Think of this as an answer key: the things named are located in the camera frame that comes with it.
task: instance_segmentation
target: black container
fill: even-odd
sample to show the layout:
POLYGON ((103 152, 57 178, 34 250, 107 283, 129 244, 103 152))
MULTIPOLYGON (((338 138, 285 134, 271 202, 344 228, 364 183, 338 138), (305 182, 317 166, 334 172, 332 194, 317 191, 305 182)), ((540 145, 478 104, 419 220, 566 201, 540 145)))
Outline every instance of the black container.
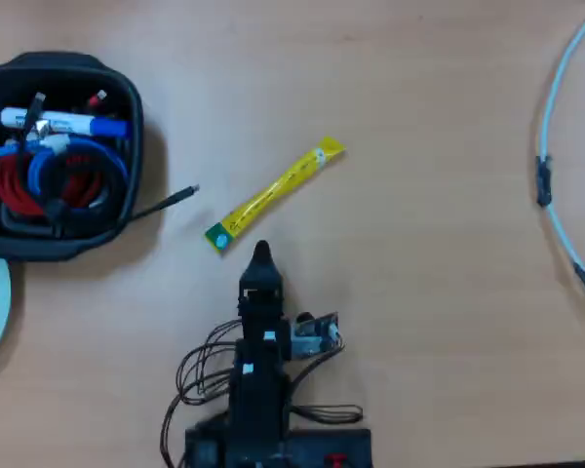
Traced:
MULTIPOLYGON (((129 220, 140 181, 143 156, 143 111, 135 85, 121 73, 92 56, 65 52, 22 54, 0 65, 0 111, 6 106, 27 107, 37 92, 47 98, 44 108, 69 111, 104 89, 112 98, 117 117, 131 123, 131 139, 123 157, 128 186, 117 222, 93 237, 55 239, 24 237, 0 224, 0 257, 21 261, 59 261, 114 239, 129 220)), ((0 146, 12 134, 0 124, 0 146)))

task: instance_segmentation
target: white marker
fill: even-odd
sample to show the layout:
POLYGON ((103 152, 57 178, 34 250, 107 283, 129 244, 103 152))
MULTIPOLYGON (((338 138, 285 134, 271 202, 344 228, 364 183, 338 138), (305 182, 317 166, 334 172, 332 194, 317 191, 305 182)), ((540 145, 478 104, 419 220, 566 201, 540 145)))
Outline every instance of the white marker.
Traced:
MULTIPOLYGON (((10 129, 21 129, 26 118, 26 109, 5 107, 0 112, 0 122, 10 129)), ((55 133, 86 135, 89 137, 128 137, 128 122, 106 119, 93 115, 71 114, 48 110, 42 112, 40 120, 47 120, 55 133)))

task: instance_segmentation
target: robotic arm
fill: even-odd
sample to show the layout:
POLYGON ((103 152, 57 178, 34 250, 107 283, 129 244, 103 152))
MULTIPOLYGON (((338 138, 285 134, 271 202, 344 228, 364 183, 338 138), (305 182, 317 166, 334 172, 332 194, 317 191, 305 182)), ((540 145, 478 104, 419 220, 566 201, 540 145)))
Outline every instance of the robotic arm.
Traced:
POLYGON ((229 372, 229 409, 188 429, 184 465, 192 468, 371 468, 371 431, 289 429, 291 412, 329 424, 355 422, 328 418, 326 409, 292 402, 299 383, 343 349, 336 314, 296 323, 284 318, 282 277, 269 245, 260 241, 239 285, 243 337, 234 345, 229 372), (315 358, 295 379, 284 363, 315 358))

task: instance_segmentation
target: yellow snack stick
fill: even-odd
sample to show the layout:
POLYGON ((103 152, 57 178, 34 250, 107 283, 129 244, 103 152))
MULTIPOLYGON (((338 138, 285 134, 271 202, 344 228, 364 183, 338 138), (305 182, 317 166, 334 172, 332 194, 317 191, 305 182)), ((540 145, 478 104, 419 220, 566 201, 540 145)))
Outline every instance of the yellow snack stick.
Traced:
POLYGON ((291 193, 345 149, 342 143, 326 136, 271 185, 206 231, 206 239, 222 253, 270 204, 291 193))

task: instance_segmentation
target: wooden table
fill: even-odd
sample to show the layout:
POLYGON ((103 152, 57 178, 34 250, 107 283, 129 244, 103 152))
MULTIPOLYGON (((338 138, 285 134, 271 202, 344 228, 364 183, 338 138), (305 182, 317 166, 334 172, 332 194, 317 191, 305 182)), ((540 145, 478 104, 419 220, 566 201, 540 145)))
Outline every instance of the wooden table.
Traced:
MULTIPOLYGON (((585 457, 585 294, 532 203, 536 112, 585 0, 0 0, 0 62, 94 54, 139 88, 139 205, 65 264, 13 267, 0 468, 159 467, 180 358, 235 316, 267 239, 291 313, 341 314, 307 402, 358 402, 377 467, 585 457), (323 135, 348 154, 225 257, 207 227, 323 135)), ((552 128, 585 257, 585 45, 552 128)), ((178 413, 183 429, 215 407, 178 413)))

